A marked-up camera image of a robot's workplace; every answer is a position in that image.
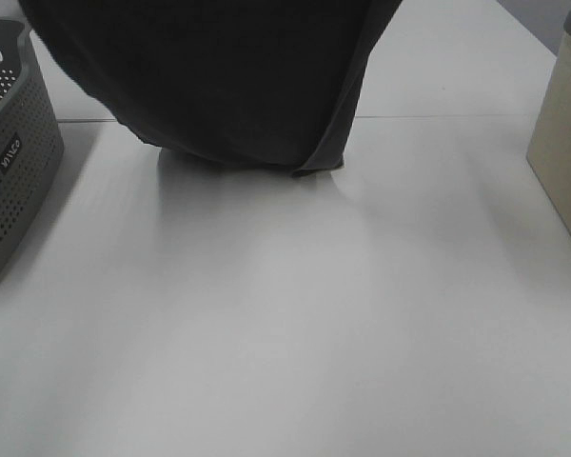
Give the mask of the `dark grey towel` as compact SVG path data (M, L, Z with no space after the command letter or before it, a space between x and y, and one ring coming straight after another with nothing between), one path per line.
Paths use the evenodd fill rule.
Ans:
M24 1L49 54L140 140L233 167L339 168L396 1Z

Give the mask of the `grey perforated plastic basket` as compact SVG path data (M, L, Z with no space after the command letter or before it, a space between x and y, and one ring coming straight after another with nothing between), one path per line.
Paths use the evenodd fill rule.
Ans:
M0 17L0 274L53 183L64 141L30 40L30 26Z

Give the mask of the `beige fabric bin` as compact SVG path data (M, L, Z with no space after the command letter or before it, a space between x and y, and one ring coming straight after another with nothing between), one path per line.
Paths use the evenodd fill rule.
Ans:
M571 10L526 158L571 236Z

